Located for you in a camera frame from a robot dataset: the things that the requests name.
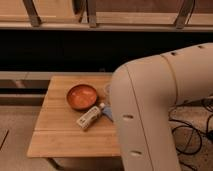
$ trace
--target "bowl rim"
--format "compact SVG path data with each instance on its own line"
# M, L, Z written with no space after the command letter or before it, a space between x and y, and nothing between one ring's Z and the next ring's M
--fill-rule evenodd
M72 95L72 93L74 92L74 90L76 88L78 88L78 87L88 87L88 88L90 88L95 93L95 100L89 106L86 106L86 107L77 107L76 105L73 106L73 104L70 103L69 97ZM70 107L72 109L75 109L75 110L87 110L87 109L91 108L97 102L97 100L98 100L98 93L97 93L97 90L93 86L91 86L89 84L77 84L77 85L73 86L71 89L69 89L69 91L67 92L66 99L67 99L67 102L68 102L68 104L70 105Z

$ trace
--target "wooden surface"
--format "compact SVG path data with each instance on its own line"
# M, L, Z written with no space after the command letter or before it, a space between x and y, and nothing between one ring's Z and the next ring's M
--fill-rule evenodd
M73 11L70 0L34 0L42 22L74 22L79 15ZM22 0L0 0L0 21L28 21Z
M102 116L86 132L76 124L83 114L70 108L66 94L77 84L92 85L99 102L105 101L104 87L110 76L55 76L51 79L28 157L109 157L120 156L113 123Z

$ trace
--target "dark background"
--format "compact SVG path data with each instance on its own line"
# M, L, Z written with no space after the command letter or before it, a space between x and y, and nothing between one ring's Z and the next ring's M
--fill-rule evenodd
M199 43L213 33L0 30L1 71L114 71L122 63Z

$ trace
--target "floor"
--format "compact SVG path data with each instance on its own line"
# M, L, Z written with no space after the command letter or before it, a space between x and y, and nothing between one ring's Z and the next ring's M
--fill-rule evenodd
M40 111L39 106L0 106L0 145L4 135L9 133L0 149L0 170L2 171L54 171L44 159L30 159L26 152L32 136L32 131ZM193 123L197 128L204 129L209 112L202 107L180 107L171 113L173 118L185 119ZM177 145L183 145L187 136L186 131L175 136ZM194 165L199 171L213 170L212 143L203 139L201 151L193 156L179 155L181 161ZM74 171L119 171L121 161L118 158L109 159L56 159L67 170Z

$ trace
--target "white bottle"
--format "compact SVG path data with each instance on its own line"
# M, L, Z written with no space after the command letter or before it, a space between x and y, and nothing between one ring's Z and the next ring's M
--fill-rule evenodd
M101 114L102 109L105 107L104 103L100 103L98 106L93 106L90 108L83 116L81 116L76 123L84 130L86 129L95 121L97 120Z

